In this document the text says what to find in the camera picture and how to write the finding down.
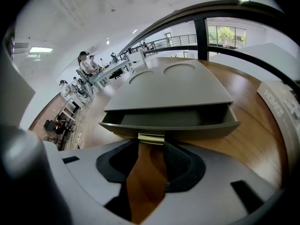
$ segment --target office room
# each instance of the office room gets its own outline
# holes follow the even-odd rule
[[[32,197],[51,224],[293,216],[300,39],[283,0],[19,3],[1,48],[10,203]]]

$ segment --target person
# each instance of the person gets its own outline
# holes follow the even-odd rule
[[[77,58],[80,68],[87,74],[92,74],[92,76],[89,75],[89,78],[94,77],[96,78],[97,74],[99,73],[99,69],[93,68],[88,62],[87,62],[88,54],[85,51],[82,51],[79,53],[79,56]]]
[[[78,88],[78,90],[76,92],[77,92],[77,95],[79,98],[80,98],[80,96],[85,96],[85,94],[80,90],[82,88],[82,86],[76,77],[73,77],[73,81],[71,82],[70,86],[72,88]]]
[[[77,58],[79,67],[81,68],[82,71],[84,71],[87,74],[88,80],[91,83],[93,83],[93,85],[97,88],[97,90],[100,90],[99,86],[94,82],[95,78],[99,74],[99,69],[94,69],[91,66],[91,64],[89,64],[87,62],[87,57],[88,57],[88,54],[85,51],[82,51],[79,53],[79,56]]]
[[[168,42],[167,46],[170,47],[171,46],[170,38],[168,37],[167,34],[165,34],[165,38],[167,39],[167,42]]]
[[[99,64],[97,64],[95,61],[94,61],[94,57],[95,57],[95,55],[91,55],[90,56],[90,64],[92,65],[92,67],[93,68],[98,68],[99,69],[99,73],[101,73],[102,71],[103,71],[103,69],[102,69],[102,67],[99,65]],[[105,79],[103,79],[102,81],[101,81],[101,84],[102,84],[102,86],[106,86],[107,85],[107,82],[106,82],[106,80]]]
[[[72,100],[80,107],[80,111],[82,111],[84,109],[84,103],[79,99],[74,88],[69,86],[66,80],[61,80],[59,85],[63,87],[64,96],[70,95]]]
[[[102,58],[100,58],[100,62],[101,62],[101,66],[102,66],[102,67],[105,67],[105,66],[107,66],[107,63],[106,63],[106,62],[104,62],[104,60],[102,60]]]
[[[90,64],[94,69],[99,69],[99,72],[102,72],[102,67],[94,61],[95,56],[90,56]]]

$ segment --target gray drawer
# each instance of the gray drawer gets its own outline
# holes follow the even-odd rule
[[[120,135],[137,137],[144,133],[176,139],[204,139],[226,136],[240,122],[228,104],[216,104],[109,111],[99,124]]]

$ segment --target chair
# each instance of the chair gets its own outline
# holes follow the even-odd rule
[[[55,132],[55,127],[57,126],[57,122],[53,120],[46,120],[44,124],[44,128],[48,132]]]

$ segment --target drawer handle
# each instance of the drawer handle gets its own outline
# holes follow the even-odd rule
[[[143,134],[139,133],[138,140],[141,143],[150,143],[155,145],[164,145],[165,136],[164,135],[154,135],[154,134]]]

